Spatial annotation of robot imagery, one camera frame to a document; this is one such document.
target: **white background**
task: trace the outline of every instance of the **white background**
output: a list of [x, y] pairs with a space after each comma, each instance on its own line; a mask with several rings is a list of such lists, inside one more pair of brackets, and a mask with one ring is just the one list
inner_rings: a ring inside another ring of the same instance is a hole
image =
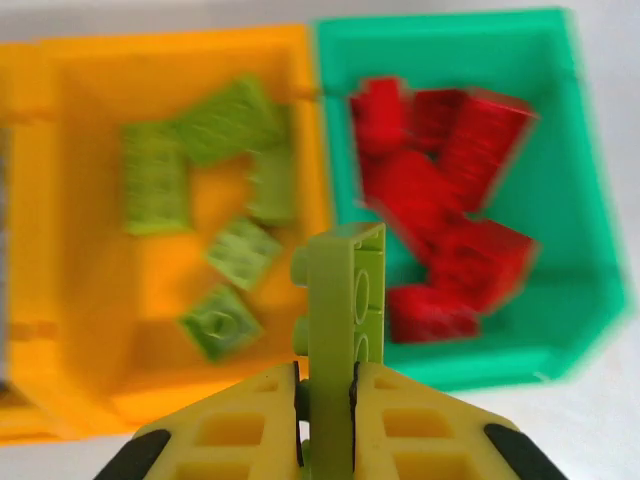
[[[640, 272], [640, 1], [0, 0], [0, 41], [204, 29], [319, 16], [557, 5], [577, 12], [612, 196]], [[563, 383], [459, 395], [527, 432], [571, 480], [640, 478], [640, 321], [628, 320]], [[89, 480], [126, 441], [0, 449], [0, 477]]]

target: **green brick held by gripper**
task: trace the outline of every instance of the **green brick held by gripper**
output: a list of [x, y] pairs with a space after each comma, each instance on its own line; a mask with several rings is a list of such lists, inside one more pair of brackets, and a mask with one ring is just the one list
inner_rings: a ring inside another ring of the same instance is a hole
[[262, 326], [231, 287], [218, 285], [180, 323], [212, 362], [248, 347], [263, 333]]
[[207, 260], [231, 283], [250, 290], [264, 276], [282, 246], [251, 220], [238, 217], [220, 232]]
[[308, 329], [314, 480], [353, 480], [347, 392], [356, 361], [382, 363], [384, 257], [385, 225], [350, 223], [311, 237], [291, 263], [293, 282], [309, 289], [309, 312], [296, 325], [294, 346], [303, 350], [300, 336]]
[[173, 233], [189, 227], [184, 153], [163, 123], [122, 127], [126, 230], [133, 235]]
[[290, 114], [280, 107], [285, 135], [279, 144], [253, 153], [253, 199], [249, 204], [251, 216], [265, 225], [281, 226], [296, 216], [296, 169], [290, 140]]
[[172, 124], [191, 162], [200, 167], [279, 143], [284, 135], [277, 106], [253, 75], [237, 78]]

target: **yellow bin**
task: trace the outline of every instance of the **yellow bin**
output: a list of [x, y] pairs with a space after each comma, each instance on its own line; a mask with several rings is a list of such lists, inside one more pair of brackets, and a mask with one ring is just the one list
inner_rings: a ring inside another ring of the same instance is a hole
[[[330, 221], [307, 27], [29, 48], [29, 61], [13, 66], [27, 80], [6, 104], [9, 322], [29, 329], [26, 339], [9, 336], [15, 387], [59, 420], [56, 435], [76, 438], [131, 430], [292, 360], [306, 297], [289, 279], [291, 256]], [[132, 237], [123, 228], [119, 126], [164, 119], [246, 72], [292, 107], [299, 215], [274, 232], [285, 252], [244, 297], [265, 335], [214, 365], [177, 319], [222, 279], [204, 251], [245, 211], [251, 159], [191, 171], [192, 232]]]

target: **storage bin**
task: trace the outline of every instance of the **storage bin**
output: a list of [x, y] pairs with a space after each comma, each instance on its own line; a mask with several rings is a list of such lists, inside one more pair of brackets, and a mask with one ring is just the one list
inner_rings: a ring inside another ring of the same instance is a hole
[[[560, 9], [317, 24], [338, 223], [378, 220], [361, 198], [346, 101], [363, 78], [398, 76], [412, 88], [484, 87], [529, 101], [541, 117], [485, 212], [542, 246], [524, 292], [484, 319], [476, 339], [385, 345], [386, 364], [435, 388], [559, 377], [624, 307], [623, 272], [569, 25]], [[388, 232], [388, 284], [423, 281], [425, 270]]]
[[[37, 82], [22, 97], [33, 108], [14, 129], [9, 203], [10, 321], [33, 326], [19, 360], [22, 381], [37, 383], [33, 399], [69, 421], [70, 437], [129, 431], [291, 361], [306, 294], [289, 263], [329, 227], [307, 28], [48, 39], [33, 50]], [[221, 280], [205, 252], [246, 213], [251, 159], [190, 170], [193, 231], [133, 237], [119, 127], [167, 118], [248, 72], [291, 106], [299, 212], [273, 231], [283, 253], [243, 294], [265, 335], [212, 364], [178, 319]]]

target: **red lego brick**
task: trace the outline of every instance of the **red lego brick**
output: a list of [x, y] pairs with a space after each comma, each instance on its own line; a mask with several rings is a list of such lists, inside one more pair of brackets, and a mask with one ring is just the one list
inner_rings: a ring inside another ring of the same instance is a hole
[[349, 97], [349, 108], [351, 109], [351, 118], [354, 123], [358, 122], [364, 112], [364, 104], [366, 103], [366, 94], [358, 93]]
[[441, 172], [426, 155], [402, 150], [377, 163], [366, 183], [367, 203], [427, 264], [438, 236], [461, 216]]
[[522, 287], [536, 247], [530, 237], [491, 220], [462, 222], [441, 237], [430, 284], [491, 313]]
[[478, 334], [475, 312], [455, 295], [427, 285], [388, 290], [391, 339], [396, 343], [424, 343], [473, 337]]
[[407, 101], [397, 78], [372, 78], [365, 83], [364, 95], [351, 103], [358, 148], [372, 157], [383, 157], [409, 141]]
[[464, 211], [484, 207], [534, 118], [531, 107], [514, 97], [475, 90], [466, 98], [438, 158]]
[[438, 155], [451, 135], [466, 96], [459, 89], [417, 91], [411, 108], [413, 145], [430, 155]]

